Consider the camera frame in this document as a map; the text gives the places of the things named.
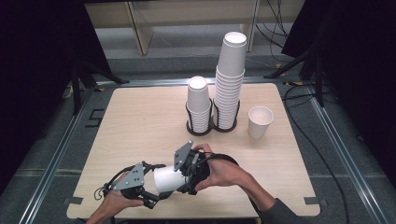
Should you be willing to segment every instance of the wooden table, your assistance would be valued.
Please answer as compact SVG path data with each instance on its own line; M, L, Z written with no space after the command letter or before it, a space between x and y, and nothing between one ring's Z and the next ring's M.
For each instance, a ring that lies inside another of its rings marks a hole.
M96 189L124 167L140 161L173 164L174 151L193 140L208 143L215 152L232 156L259 183L300 216L316 216L318 204L307 205L304 197L316 197L303 158L290 127L285 108L274 84L244 84L236 128L229 133L212 130L205 136L186 129L187 86L128 88L114 91L101 127L92 145L67 215L89 217L101 201ZM215 86L209 86L215 96ZM275 114L274 122L260 140L248 137L248 111L265 105ZM152 172L145 176L145 189L157 194ZM222 218L257 217L245 192L238 187L213 187L197 195L175 192L154 209L129 208L117 215L128 218Z

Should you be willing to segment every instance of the metal frame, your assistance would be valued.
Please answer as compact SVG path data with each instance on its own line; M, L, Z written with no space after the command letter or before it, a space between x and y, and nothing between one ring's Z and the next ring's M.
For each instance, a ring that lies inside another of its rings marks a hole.
M215 84L214 77L208 77L206 81L209 84ZM113 81L106 81L106 82L98 82L97 86L115 87L115 88L180 86L180 85L188 85L188 82L189 82L188 78L160 79L160 80L131 80L129 83L124 83L124 84L117 84ZM265 82L270 82L270 81L266 81L262 77L244 77L244 83L265 83ZM315 90L311 86L307 87L306 91L308 93L315 93ZM85 105L91 98L92 93L93 93L93 89L89 89L87 91L87 94L84 95L81 108L79 109L77 114L73 116L73 118L71 119L64 133L64 136L49 163L48 168L41 177L40 183L35 189L35 193L33 194L32 198L30 199L23 213L23 216L20 221L21 224L33 223L33 220L35 219L35 215L48 192L53 177L56 174L57 167L62 161L64 153L66 152L68 144L70 142L70 139L80 121L82 114L84 113ZM363 201L373 222L378 224L389 223L384 212L380 208L373 191L371 190L368 183L365 181L363 175L361 174L361 171L357 167L356 163L353 161L340 135L336 131L335 127L332 125L332 121L327 115L326 110L323 107L321 107L316 100L312 100L311 102L313 104L313 107L318 113L318 117L320 118L323 127L325 128L330 139L332 140L335 151L337 152L341 162L346 168L346 171L349 174L352 183L354 184L357 192L361 196L361 200Z
M308 85L306 91L309 94L315 93L313 87L310 85ZM332 121L328 116L326 109L320 106L319 102L316 100L312 100L311 102L313 107L317 111L318 117L323 124L324 129L326 130L332 141L338 157L346 168L346 172L349 174L349 177L353 185L355 186L356 191L361 196L361 200L363 201L364 206L366 207L367 212L369 213L373 222L378 224L389 223L387 217L385 216L384 212L382 211L377 202L375 194L371 190L367 181L364 179L358 166L353 161L353 158L349 154L347 147L341 139L341 136L338 134L334 125L332 125Z

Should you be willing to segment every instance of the tall stack of cups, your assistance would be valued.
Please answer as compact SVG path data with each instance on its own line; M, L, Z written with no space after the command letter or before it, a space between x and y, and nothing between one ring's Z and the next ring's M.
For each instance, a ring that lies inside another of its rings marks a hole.
M239 107L239 93L245 74L247 38L238 32L224 36L216 69L214 124L222 130L234 126Z
M193 133L205 133L209 129L212 102L204 77L192 77L186 107L189 114L188 125Z

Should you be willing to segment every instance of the sleeve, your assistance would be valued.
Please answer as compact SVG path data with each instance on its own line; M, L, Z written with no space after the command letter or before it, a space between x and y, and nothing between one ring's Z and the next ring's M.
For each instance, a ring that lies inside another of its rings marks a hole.
M307 219L295 215L279 199L268 211L260 212L259 216L265 224L311 224Z

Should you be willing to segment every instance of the wooden cabinet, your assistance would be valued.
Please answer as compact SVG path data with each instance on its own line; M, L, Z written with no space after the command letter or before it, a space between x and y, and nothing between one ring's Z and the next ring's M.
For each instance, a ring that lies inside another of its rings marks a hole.
M280 6L283 22L294 22L304 0L285 0ZM271 7L277 12L277 1L261 0L165 0L86 4L95 28L132 27L141 55L149 49L155 26L240 24L252 48L254 25L275 22Z

